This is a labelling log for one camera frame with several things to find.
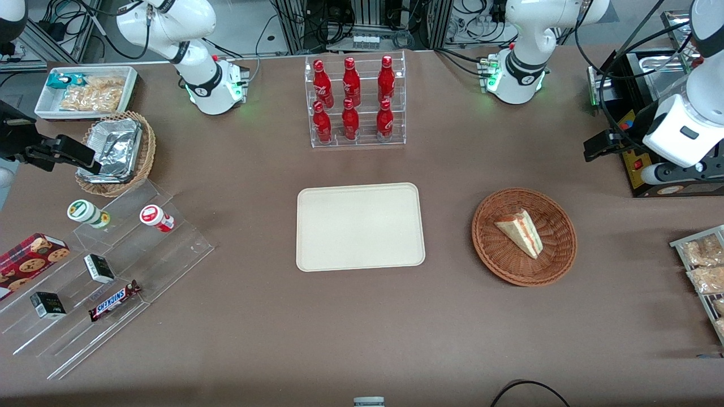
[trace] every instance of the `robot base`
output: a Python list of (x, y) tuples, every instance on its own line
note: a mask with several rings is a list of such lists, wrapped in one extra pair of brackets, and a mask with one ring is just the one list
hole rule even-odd
[(542, 87), (545, 72), (529, 85), (519, 84), (505, 67), (505, 58), (509, 53), (510, 49), (504, 49), (498, 54), (490, 54), (487, 60), (478, 63), (478, 73), (491, 75), (480, 78), (480, 88), (483, 93), (492, 93), (505, 103), (524, 104)]
[(222, 80), (206, 97), (194, 95), (188, 87), (191, 101), (206, 114), (221, 114), (246, 102), (249, 88), (249, 71), (227, 61), (216, 62), (222, 68)]

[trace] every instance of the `packaged bread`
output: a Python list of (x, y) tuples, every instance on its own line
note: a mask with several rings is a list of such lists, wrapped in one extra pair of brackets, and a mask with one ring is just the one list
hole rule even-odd
[(724, 293), (724, 267), (700, 267), (691, 270), (691, 282), (701, 294)]
[(81, 112), (112, 113), (118, 110), (123, 94), (123, 77), (87, 76), (85, 85), (70, 85), (60, 108)]
[(714, 328), (717, 329), (719, 335), (724, 336), (724, 318), (719, 318), (714, 321)]
[(525, 254), (533, 259), (538, 259), (538, 255), (543, 251), (543, 242), (538, 236), (538, 231), (528, 211), (521, 209), (517, 213), (501, 217), (495, 221), (495, 226), (502, 230)]
[(724, 298), (714, 301), (714, 309), (717, 310), (720, 316), (724, 316)]
[(724, 249), (715, 235), (683, 243), (681, 252), (692, 267), (713, 267), (724, 263)]

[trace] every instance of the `red coca-cola bottle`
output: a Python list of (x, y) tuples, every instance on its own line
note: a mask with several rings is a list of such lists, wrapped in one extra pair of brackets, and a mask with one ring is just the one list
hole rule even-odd
[(377, 77), (377, 98), (380, 102), (385, 99), (392, 100), (395, 95), (395, 73), (392, 71), (392, 57), (382, 57), (382, 69)]
[(377, 140), (386, 143), (392, 137), (392, 120), (394, 115), (390, 111), (390, 100), (385, 99), (379, 104), (377, 112)]
[(352, 57), (345, 58), (345, 76), (342, 78), (342, 84), (345, 86), (345, 98), (352, 99), (355, 106), (362, 103), (362, 88), (360, 85), (360, 74), (355, 68), (355, 59)]
[(345, 111), (342, 112), (342, 123), (345, 126), (345, 137), (349, 141), (357, 140), (360, 130), (360, 117), (355, 110), (355, 104), (351, 98), (345, 99)]
[(314, 93), (317, 99), (324, 103), (324, 107), (331, 109), (334, 106), (334, 96), (332, 96), (332, 81), (329, 75), (324, 71), (324, 63), (317, 59), (314, 65)]
[(312, 106), (314, 108), (312, 121), (314, 122), (314, 130), (317, 133), (319, 142), (329, 144), (332, 142), (332, 122), (329, 121), (329, 115), (324, 111), (324, 106), (320, 101), (314, 101)]

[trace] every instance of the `plastic bag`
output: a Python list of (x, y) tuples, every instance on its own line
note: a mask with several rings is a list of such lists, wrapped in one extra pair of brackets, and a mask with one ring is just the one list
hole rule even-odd
[(683, 243), (681, 251), (693, 267), (714, 267), (724, 263), (724, 249), (715, 235)]
[(691, 270), (691, 281), (701, 294), (724, 293), (724, 267), (700, 267)]
[(120, 76), (87, 76), (84, 86), (70, 85), (60, 108), (81, 112), (113, 113), (118, 109), (125, 79)]
[(724, 316), (724, 298), (714, 301), (714, 309), (717, 310), (720, 316)]

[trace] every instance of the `red cookie box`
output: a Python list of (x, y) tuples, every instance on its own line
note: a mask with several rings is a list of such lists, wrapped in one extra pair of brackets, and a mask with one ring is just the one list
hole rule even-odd
[(0, 256), (0, 301), (68, 256), (64, 241), (35, 233)]

